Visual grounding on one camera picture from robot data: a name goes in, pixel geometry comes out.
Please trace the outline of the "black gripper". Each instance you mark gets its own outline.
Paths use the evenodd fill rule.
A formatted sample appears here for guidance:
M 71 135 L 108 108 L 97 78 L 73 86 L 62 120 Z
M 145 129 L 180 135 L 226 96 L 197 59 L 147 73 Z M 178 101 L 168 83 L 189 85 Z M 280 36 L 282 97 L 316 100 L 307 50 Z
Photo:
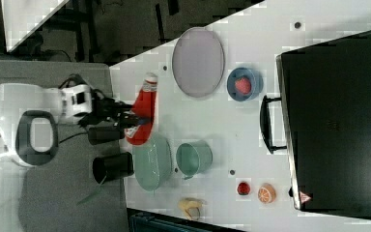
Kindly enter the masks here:
M 83 113 L 82 118 L 78 121 L 78 125 L 82 128 L 86 128 L 89 125 L 97 125 L 102 121 L 106 121 L 108 118 L 116 119 L 119 113 L 129 112 L 132 109 L 132 104 L 108 98 L 99 89 L 91 91 L 90 100 L 92 109 L 89 113 Z M 147 125 L 149 123 L 149 118 L 124 116 L 115 121 L 113 126 L 122 130 Z

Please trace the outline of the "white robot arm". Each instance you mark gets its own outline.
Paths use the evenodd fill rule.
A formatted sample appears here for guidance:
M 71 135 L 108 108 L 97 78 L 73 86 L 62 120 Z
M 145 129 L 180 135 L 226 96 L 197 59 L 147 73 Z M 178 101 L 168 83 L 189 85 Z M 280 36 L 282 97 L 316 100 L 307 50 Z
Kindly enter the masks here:
M 55 158 L 60 125 L 78 125 L 91 143 L 105 143 L 151 121 L 130 110 L 85 83 L 64 88 L 0 84 L 0 232 L 24 231 L 19 211 L 26 174 Z

